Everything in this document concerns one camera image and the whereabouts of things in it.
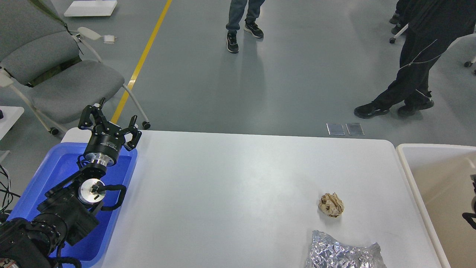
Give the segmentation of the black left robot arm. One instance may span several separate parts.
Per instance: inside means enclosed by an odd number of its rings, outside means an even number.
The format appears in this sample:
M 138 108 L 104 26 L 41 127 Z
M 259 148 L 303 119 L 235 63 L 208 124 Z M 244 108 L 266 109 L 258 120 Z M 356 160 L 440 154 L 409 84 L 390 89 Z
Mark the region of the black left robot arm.
M 64 264 L 81 268 L 79 259 L 61 255 L 65 244 L 73 246 L 88 236 L 100 224 L 98 212 L 114 211 L 123 204 L 126 186 L 106 185 L 102 177 L 117 163 L 121 148 L 136 148 L 142 133 L 136 127 L 136 115 L 126 128 L 108 121 L 102 112 L 104 102 L 105 98 L 82 111 L 78 128 L 90 130 L 91 138 L 78 156 L 78 171 L 45 193 L 34 219 L 18 217 L 1 225 L 2 268 L 61 268 Z

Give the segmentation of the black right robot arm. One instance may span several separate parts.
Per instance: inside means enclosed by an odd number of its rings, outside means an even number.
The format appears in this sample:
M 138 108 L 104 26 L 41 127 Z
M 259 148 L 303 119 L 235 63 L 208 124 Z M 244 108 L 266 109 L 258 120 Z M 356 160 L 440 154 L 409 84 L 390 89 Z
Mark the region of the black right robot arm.
M 462 214 L 462 217 L 463 219 L 466 220 L 466 222 L 468 222 L 468 224 L 474 229 L 476 230 L 476 175 L 473 174 L 470 176 L 471 180 L 472 180 L 472 185 L 474 187 L 474 194 L 475 196 L 473 197 L 472 201 L 471 201 L 471 206 L 472 206 L 472 209 L 473 209 L 473 212 L 472 213 L 463 213 Z

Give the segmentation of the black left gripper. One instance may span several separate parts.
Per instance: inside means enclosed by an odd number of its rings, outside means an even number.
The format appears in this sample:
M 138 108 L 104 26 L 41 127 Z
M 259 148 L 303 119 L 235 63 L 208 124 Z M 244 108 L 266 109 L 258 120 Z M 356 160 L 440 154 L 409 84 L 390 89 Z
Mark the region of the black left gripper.
M 131 117 L 129 126 L 124 129 L 116 124 L 108 126 L 108 120 L 102 112 L 105 102 L 106 98 L 101 98 L 99 103 L 87 105 L 82 110 L 78 129 L 92 131 L 83 154 L 84 159 L 109 167 L 117 163 L 122 146 L 127 151 L 136 149 L 142 132 L 135 126 L 137 115 Z M 132 135 L 129 141 L 126 141 L 127 134 Z

